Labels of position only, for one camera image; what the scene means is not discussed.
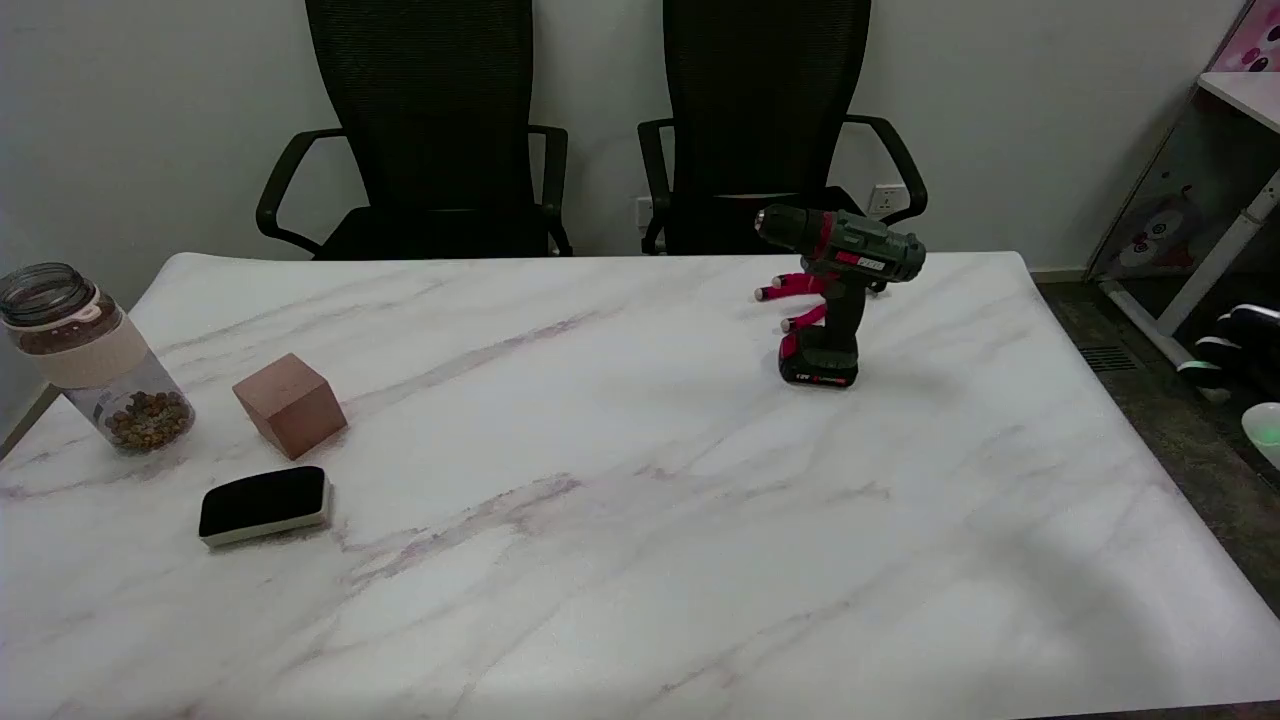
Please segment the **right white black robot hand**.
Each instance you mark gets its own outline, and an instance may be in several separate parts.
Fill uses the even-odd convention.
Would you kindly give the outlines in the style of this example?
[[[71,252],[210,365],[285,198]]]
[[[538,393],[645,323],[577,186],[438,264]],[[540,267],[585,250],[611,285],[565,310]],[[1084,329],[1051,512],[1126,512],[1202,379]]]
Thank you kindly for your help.
[[[1240,427],[1274,468],[1279,460],[1279,313],[1257,304],[1236,305],[1198,338],[1193,359],[1178,366],[1197,389],[1240,409]]]

